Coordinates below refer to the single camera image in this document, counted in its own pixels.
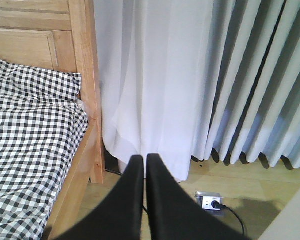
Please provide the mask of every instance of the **wooden floor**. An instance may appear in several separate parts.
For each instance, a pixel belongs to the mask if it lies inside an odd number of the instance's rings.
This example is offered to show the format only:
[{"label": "wooden floor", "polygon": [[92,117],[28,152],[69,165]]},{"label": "wooden floor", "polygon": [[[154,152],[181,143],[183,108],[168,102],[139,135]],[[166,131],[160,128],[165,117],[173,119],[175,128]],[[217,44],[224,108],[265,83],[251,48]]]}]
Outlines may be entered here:
[{"label": "wooden floor", "polygon": [[[107,173],[104,184],[89,183],[78,221],[95,208],[120,176]],[[196,191],[221,193],[223,203],[234,209],[245,223],[247,235],[257,240],[300,188],[300,168],[291,169],[286,161],[271,168],[265,160],[234,165],[191,161],[189,178],[180,184],[195,200]],[[218,219],[241,231],[239,221],[225,211]],[[148,216],[143,213],[142,240],[150,240]]]}]

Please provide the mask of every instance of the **black and white checkered fabric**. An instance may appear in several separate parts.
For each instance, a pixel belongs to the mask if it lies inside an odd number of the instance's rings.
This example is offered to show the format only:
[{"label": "black and white checkered fabric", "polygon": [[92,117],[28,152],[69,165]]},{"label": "black and white checkered fabric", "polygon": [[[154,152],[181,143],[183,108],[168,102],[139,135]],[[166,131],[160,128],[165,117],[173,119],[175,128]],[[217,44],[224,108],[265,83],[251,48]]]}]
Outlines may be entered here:
[{"label": "black and white checkered fabric", "polygon": [[0,60],[0,240],[42,237],[88,127],[81,76]]}]

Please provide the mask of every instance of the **white curtain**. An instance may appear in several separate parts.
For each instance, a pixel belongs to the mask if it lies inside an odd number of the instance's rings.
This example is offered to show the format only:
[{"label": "white curtain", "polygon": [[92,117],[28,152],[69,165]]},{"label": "white curtain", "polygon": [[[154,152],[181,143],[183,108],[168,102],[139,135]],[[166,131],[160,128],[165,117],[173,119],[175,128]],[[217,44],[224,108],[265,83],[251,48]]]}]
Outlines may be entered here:
[{"label": "white curtain", "polygon": [[186,180],[215,149],[300,167],[300,0],[94,3],[103,140],[123,165],[159,153]]}]

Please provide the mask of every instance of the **wooden bed frame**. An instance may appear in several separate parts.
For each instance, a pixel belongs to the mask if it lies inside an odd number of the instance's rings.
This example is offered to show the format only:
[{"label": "wooden bed frame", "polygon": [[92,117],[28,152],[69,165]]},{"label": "wooden bed frame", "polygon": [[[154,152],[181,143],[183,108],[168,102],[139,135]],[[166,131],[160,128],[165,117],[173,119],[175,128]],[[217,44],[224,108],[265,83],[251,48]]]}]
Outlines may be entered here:
[{"label": "wooden bed frame", "polygon": [[0,0],[0,59],[82,74],[89,127],[44,231],[54,239],[75,224],[89,178],[105,173],[93,0]]}]

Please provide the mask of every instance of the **electrical outlet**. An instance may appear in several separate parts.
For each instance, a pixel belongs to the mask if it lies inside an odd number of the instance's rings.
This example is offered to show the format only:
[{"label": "electrical outlet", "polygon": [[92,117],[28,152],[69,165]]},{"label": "electrical outlet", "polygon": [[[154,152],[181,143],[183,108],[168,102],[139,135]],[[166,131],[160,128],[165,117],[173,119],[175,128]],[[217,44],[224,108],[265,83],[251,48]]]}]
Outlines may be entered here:
[{"label": "electrical outlet", "polygon": [[197,203],[205,210],[220,210],[219,208],[213,208],[211,205],[213,201],[222,204],[220,193],[197,191],[195,193],[195,198]]}]

